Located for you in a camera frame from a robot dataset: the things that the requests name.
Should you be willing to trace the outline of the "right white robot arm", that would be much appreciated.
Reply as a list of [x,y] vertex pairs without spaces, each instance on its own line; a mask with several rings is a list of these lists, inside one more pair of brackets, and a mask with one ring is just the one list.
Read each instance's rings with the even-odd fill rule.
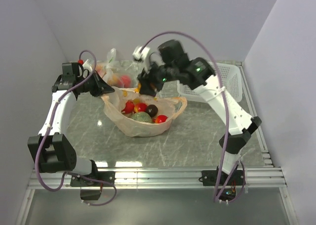
[[225,150],[220,159],[217,179],[222,185],[229,185],[234,179],[235,164],[240,150],[258,129],[261,119],[247,113],[220,82],[215,65],[203,58],[189,59],[181,43],[169,40],[158,47],[163,64],[151,60],[152,51],[139,46],[133,58],[145,66],[137,76],[141,95],[155,96],[166,82],[178,81],[198,94],[217,113],[226,126],[226,133],[219,144]]

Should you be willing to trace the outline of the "dark brown fake fruit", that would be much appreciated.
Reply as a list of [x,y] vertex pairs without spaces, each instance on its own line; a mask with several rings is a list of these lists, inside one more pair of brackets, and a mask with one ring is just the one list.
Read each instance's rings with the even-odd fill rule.
[[156,105],[148,105],[146,107],[145,113],[147,113],[150,117],[155,117],[158,113],[158,108]]

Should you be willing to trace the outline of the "green netted fake melon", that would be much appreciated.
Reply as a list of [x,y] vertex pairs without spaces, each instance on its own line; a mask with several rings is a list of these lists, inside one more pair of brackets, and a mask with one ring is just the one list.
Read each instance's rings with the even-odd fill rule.
[[146,112],[134,113],[130,118],[135,120],[135,121],[138,121],[138,122],[144,122],[144,123],[152,123],[153,122],[150,115],[147,114]]

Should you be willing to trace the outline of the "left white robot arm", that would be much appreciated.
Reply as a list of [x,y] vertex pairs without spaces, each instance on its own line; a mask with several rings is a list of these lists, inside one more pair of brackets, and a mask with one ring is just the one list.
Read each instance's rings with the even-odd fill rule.
[[73,172],[82,175],[89,187],[99,182],[92,160],[79,158],[66,137],[70,114],[81,93],[93,97],[113,93],[114,89],[97,73],[84,77],[80,63],[62,64],[62,74],[52,86],[52,102],[46,121],[36,136],[28,139],[28,148],[38,173]]

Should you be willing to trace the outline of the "red fake apple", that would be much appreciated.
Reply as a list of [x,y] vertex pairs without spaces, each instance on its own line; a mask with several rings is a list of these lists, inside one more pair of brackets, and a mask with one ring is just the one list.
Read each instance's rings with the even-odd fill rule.
[[167,119],[168,119],[167,116],[161,114],[161,115],[158,115],[155,119],[153,119],[153,123],[156,123],[156,124],[164,123],[167,121]]
[[145,103],[137,103],[134,105],[134,112],[139,113],[139,112],[145,112],[147,108],[147,104]]
[[125,103],[124,109],[121,111],[122,114],[130,114],[134,111],[134,102],[132,100],[128,100]]

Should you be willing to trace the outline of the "beige plastic bag orange prints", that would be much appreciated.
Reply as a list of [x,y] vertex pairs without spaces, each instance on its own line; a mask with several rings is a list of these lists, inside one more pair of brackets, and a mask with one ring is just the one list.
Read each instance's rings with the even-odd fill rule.
[[[140,95],[133,88],[117,88],[114,92],[101,97],[104,101],[105,115],[117,126],[117,128],[129,137],[152,137],[167,131],[173,120],[183,113],[187,107],[185,97],[159,98]],[[138,99],[146,104],[153,104],[158,108],[158,114],[167,116],[163,123],[146,123],[131,119],[130,115],[124,115],[121,111],[128,100]]]

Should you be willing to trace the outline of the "white perforated plastic basket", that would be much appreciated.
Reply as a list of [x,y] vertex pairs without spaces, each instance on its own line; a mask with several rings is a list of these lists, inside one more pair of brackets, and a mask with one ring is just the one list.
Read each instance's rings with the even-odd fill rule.
[[[242,100],[242,79],[240,69],[231,64],[217,63],[219,72],[222,77],[223,85],[230,95],[239,103]],[[177,82],[178,93],[188,101],[205,103],[204,99],[187,85]]]

